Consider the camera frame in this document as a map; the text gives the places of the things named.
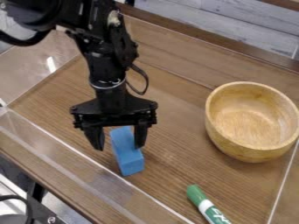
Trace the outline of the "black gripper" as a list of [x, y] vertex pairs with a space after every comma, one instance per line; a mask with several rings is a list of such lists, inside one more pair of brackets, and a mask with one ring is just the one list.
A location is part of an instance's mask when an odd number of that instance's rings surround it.
[[135, 147], [139, 149], [146, 145], [149, 127], [157, 124], [157, 109], [155, 101], [139, 98], [119, 88], [113, 93], [98, 92], [98, 97], [73, 106], [70, 113], [74, 115], [74, 127], [86, 128], [90, 144], [95, 150], [103, 151], [106, 134], [102, 127], [135, 126]]

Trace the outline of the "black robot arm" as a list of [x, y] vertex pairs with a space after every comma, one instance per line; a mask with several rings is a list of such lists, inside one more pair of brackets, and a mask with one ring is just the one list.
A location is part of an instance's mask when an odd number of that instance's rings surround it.
[[133, 126], [134, 147], [146, 145], [147, 131], [157, 124], [158, 103], [127, 81], [127, 72], [147, 73], [135, 65], [138, 43], [131, 39], [125, 17], [114, 0], [3, 0], [0, 8], [25, 28], [35, 31], [19, 39], [0, 31], [0, 40], [14, 46], [42, 42], [57, 27], [74, 39], [89, 64], [89, 84], [97, 98], [70, 108], [74, 126], [97, 150], [105, 149], [105, 128]]

